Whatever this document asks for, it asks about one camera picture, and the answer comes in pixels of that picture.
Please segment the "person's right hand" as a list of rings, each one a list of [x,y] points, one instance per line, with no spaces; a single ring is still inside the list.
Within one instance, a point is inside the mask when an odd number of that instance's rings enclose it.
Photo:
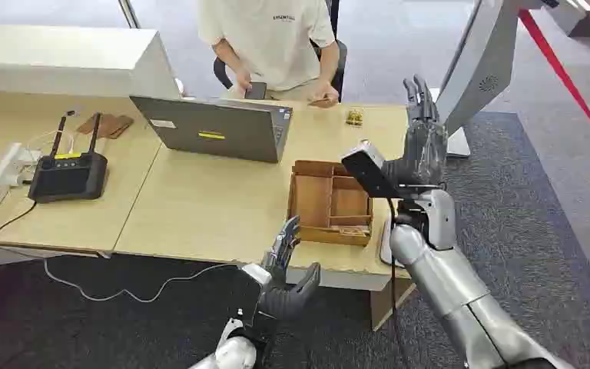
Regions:
[[[242,95],[252,89],[251,74],[243,67],[234,70],[236,75],[236,86]]]

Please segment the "robot left hand grey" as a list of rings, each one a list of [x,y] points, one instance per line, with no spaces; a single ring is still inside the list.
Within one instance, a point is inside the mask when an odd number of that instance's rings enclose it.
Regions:
[[[301,242],[300,216],[289,218],[265,253],[261,267],[270,275],[261,290],[259,311],[277,320],[295,318],[320,285],[321,265],[313,262],[293,287],[287,287],[287,269],[296,246]]]

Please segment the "robot right hand grey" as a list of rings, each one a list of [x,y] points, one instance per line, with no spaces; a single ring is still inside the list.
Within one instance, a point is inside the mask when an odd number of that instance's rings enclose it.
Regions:
[[[382,173],[398,188],[434,188],[441,184],[448,134],[423,77],[405,78],[408,125],[401,158],[385,161]]]

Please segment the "person's left hand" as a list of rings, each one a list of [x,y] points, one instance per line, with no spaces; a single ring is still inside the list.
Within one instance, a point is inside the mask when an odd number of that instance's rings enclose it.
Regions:
[[[318,81],[313,94],[310,96],[309,104],[318,108],[329,108],[338,103],[338,91],[328,81]]]

